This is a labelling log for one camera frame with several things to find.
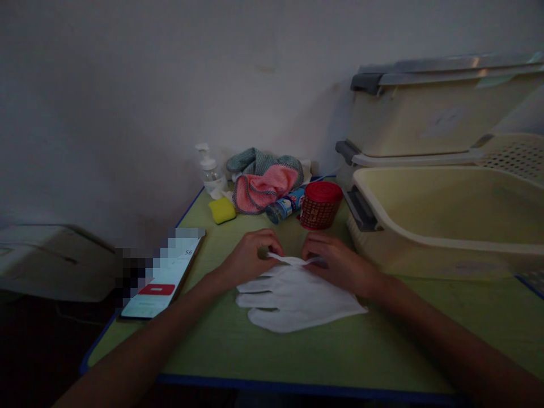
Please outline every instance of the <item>hand sanitizer bottle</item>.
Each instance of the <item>hand sanitizer bottle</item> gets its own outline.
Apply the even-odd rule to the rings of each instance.
[[[202,155],[200,178],[204,182],[204,188],[211,198],[222,198],[222,192],[228,191],[227,178],[217,166],[215,159],[210,157],[210,146],[207,143],[200,143],[195,148]]]

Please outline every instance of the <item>container handle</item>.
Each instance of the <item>container handle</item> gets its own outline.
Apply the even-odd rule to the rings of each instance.
[[[353,215],[359,231],[376,232],[381,229],[370,205],[368,205],[366,199],[356,186],[353,186],[350,192],[342,189],[342,193],[344,194],[344,198],[346,199],[351,215]]]

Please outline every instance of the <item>phone screen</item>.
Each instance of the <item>phone screen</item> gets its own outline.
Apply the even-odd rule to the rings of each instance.
[[[126,304],[122,318],[149,320],[170,305],[178,286],[187,272],[201,238],[178,238],[176,247],[168,256],[154,258],[152,281]]]

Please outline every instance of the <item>table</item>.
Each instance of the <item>table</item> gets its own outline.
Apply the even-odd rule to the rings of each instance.
[[[238,215],[217,226],[202,191],[178,227],[204,227],[206,238],[183,292],[219,266],[246,231],[273,228],[287,256],[300,256],[307,231],[294,216],[274,226],[266,215]],[[353,248],[345,203],[328,233]],[[497,282],[401,277],[413,290],[477,336],[544,380],[544,301],[514,277]],[[159,382],[327,394],[378,400],[460,405],[465,401],[411,341],[404,328],[374,304],[370,312],[290,334],[252,325],[222,296],[172,354]],[[85,373],[141,327],[115,314],[81,365]]]

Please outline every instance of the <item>white glove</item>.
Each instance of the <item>white glove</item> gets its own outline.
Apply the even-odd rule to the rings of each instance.
[[[290,333],[319,326],[342,317],[367,313],[355,296],[318,276],[306,271],[303,265],[319,261],[312,258],[270,257],[288,262],[262,274],[265,279],[253,280],[238,286],[236,303],[252,308],[248,312],[251,323],[276,333]]]

